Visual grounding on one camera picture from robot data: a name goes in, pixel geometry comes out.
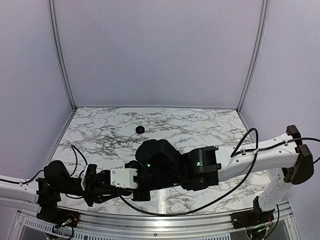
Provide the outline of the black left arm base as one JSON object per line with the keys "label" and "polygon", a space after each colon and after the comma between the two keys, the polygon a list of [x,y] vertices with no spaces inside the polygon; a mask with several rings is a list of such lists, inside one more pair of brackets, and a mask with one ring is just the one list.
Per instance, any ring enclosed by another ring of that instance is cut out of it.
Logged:
{"label": "black left arm base", "polygon": [[78,226],[80,213],[59,207],[58,203],[60,201],[60,197],[40,197],[37,201],[40,210],[36,214],[36,218],[55,224],[56,228],[64,226],[76,228]]}

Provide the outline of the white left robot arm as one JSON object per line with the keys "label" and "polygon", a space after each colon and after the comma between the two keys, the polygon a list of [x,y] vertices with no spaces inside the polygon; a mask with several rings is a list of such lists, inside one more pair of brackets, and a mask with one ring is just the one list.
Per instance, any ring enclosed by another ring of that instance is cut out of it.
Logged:
{"label": "white left robot arm", "polygon": [[72,177],[65,164],[54,160],[42,170],[43,177],[0,180],[0,199],[12,204],[45,206],[44,215],[53,223],[63,219],[63,211],[56,204],[61,195],[83,199],[89,207],[101,204],[121,195],[128,196],[139,186],[135,182],[138,171],[120,168],[97,171],[96,164],[88,164],[82,175]]}

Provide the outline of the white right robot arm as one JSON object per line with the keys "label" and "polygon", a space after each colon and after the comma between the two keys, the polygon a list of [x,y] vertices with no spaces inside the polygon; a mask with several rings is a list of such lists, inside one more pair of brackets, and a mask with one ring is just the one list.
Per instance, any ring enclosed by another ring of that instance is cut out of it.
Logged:
{"label": "white right robot arm", "polygon": [[150,200],[153,190],[180,186],[187,191],[204,190],[229,179],[251,173],[275,170],[276,175],[266,190],[254,200],[247,219],[258,224],[276,203],[295,185],[309,180],[315,159],[294,125],[286,132],[265,141],[236,147],[207,146],[180,153],[167,140],[147,140],[137,149],[135,160],[124,168],[124,183],[133,191],[133,200]]}

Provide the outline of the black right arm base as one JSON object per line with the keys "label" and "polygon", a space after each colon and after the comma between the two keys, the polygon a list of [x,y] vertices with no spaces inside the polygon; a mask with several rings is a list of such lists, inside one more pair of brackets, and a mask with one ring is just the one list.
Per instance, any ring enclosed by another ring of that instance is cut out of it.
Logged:
{"label": "black right arm base", "polygon": [[258,196],[253,200],[253,209],[234,212],[231,214],[231,223],[234,229],[249,228],[274,220],[272,210],[262,210]]}

